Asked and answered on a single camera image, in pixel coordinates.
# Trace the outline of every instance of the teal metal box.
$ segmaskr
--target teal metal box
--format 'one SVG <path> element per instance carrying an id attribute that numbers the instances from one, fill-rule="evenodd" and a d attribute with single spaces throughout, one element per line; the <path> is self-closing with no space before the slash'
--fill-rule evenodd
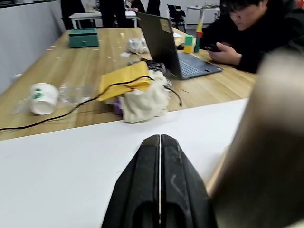
<path id="1" fill-rule="evenodd" d="M 72 30 L 68 36 L 70 48 L 98 46 L 98 36 L 95 28 Z"/>

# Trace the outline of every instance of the black hair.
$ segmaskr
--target black hair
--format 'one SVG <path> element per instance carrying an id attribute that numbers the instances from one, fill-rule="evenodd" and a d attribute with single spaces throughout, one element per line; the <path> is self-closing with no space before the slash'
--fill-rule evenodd
<path id="1" fill-rule="evenodd" d="M 263 0 L 221 0 L 221 5 L 226 12 L 242 10 L 250 5 L 258 5 Z"/>

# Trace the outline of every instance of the white cloth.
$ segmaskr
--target white cloth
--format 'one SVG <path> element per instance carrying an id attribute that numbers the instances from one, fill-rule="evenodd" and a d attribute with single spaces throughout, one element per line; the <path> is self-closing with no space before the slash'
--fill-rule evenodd
<path id="1" fill-rule="evenodd" d="M 167 112 L 169 92 L 164 88 L 167 79 L 159 71 L 149 70 L 149 75 L 154 81 L 147 91 L 134 90 L 119 97 L 123 119 L 128 123 L 149 120 Z"/>
<path id="2" fill-rule="evenodd" d="M 138 55 L 149 52 L 146 40 L 144 38 L 130 39 L 127 44 L 127 50 Z"/>

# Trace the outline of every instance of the purple object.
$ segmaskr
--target purple object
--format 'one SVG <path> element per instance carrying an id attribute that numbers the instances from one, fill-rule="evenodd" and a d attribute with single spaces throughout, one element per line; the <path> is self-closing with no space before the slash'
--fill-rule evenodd
<path id="1" fill-rule="evenodd" d="M 113 104 L 113 109 L 114 109 L 115 115 L 123 115 L 122 104 L 120 103 L 118 97 L 115 98 L 115 101 Z"/>

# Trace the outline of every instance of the green box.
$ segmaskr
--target green box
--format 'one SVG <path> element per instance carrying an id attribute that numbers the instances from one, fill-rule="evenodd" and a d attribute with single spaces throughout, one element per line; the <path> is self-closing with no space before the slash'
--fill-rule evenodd
<path id="1" fill-rule="evenodd" d="M 95 28 L 72 30 L 68 36 L 71 48 L 99 46 L 97 30 Z"/>
<path id="2" fill-rule="evenodd" d="M 193 42 L 193 36 L 192 35 L 186 35 L 185 37 L 185 45 L 192 45 Z"/>

